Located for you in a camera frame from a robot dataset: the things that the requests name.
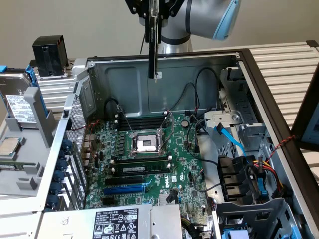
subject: black pcie slot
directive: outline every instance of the black pcie slot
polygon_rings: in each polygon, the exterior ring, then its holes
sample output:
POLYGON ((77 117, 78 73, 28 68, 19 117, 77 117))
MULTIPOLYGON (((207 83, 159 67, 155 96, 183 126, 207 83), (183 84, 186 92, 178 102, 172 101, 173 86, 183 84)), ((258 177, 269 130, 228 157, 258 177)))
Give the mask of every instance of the black pcie slot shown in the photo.
MULTIPOLYGON (((132 130, 156 129, 161 126, 164 117, 127 118, 132 130)), ((118 131, 130 130, 125 119, 120 119, 118 131)))
POLYGON ((167 161, 167 156, 165 157, 145 157, 145 158, 134 158, 134 159, 121 159, 115 160, 115 164, 122 163, 142 163, 142 162, 152 162, 152 161, 167 161))
POLYGON ((143 183, 142 177, 127 177, 127 178, 107 178, 105 185, 123 185, 123 184, 141 184, 143 183))
POLYGON ((155 170, 155 171, 145 171, 145 172, 126 172, 126 173, 117 173, 118 176, 136 176, 136 175, 149 175, 149 174, 162 174, 170 173, 169 169, 155 170))

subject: yellow wire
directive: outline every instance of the yellow wire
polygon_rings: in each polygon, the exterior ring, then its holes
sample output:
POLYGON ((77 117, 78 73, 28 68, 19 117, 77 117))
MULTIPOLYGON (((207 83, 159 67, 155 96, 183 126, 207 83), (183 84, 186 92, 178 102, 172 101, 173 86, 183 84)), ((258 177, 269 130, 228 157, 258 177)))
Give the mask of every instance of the yellow wire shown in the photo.
MULTIPOLYGON (((263 161, 263 164, 265 164, 266 166, 272 168, 272 166, 270 166, 270 165, 269 165, 268 163, 266 163, 265 161, 263 161)), ((284 187, 280 180, 279 180, 279 184, 280 184, 280 186, 281 186, 282 188, 284 187)))

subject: motherboard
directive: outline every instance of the motherboard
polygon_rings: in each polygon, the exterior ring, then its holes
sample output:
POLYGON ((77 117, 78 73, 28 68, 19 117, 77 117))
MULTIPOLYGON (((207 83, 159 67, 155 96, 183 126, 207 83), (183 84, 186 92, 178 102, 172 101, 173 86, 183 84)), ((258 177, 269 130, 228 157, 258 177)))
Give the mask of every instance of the motherboard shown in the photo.
MULTIPOLYGON (((190 130, 187 142, 190 116, 174 114, 171 119, 170 126, 162 132, 161 143, 165 146, 156 154, 151 151, 158 147, 154 142, 161 139, 155 138, 154 129, 120 131, 114 121, 100 121, 95 126, 95 145, 91 144, 90 149, 95 148, 96 156, 93 158, 91 153, 87 153, 89 187, 85 209, 138 204, 166 205, 171 201, 180 205, 182 216, 195 223, 207 223, 206 195, 196 191, 193 185, 195 177, 202 170, 202 163, 188 151, 188 147, 192 152, 195 150, 195 130, 190 130), (139 151, 146 152, 140 156, 139 151), (134 182, 142 183, 143 191, 123 193, 134 182), (119 194, 112 191, 114 185, 121 190, 119 194), (174 200, 168 201, 169 197, 174 197, 174 200)), ((202 190, 206 189, 204 175, 198 177, 196 185, 202 190)))

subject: hard drive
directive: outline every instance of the hard drive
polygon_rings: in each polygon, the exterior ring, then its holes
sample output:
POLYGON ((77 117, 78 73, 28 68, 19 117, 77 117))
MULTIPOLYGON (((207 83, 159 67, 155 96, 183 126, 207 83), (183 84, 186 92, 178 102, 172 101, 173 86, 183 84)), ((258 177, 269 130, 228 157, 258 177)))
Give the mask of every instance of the hard drive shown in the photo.
MULTIPOLYGON (((15 118, 21 128, 37 128, 30 104, 24 99, 28 87, 38 87, 35 73, 29 66, 24 69, 0 69, 0 94, 10 118, 15 118)), ((43 110, 48 111, 41 96, 43 110)))

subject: hard drive label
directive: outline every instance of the hard drive label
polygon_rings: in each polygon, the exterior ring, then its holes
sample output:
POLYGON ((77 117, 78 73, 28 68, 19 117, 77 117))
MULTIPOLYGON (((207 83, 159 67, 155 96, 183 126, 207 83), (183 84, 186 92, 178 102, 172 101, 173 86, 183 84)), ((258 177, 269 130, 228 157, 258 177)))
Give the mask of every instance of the hard drive label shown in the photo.
POLYGON ((24 96, 6 95, 6 98, 19 123, 36 123, 31 106, 24 96))
POLYGON ((96 212, 93 239, 137 239, 139 209, 96 212))

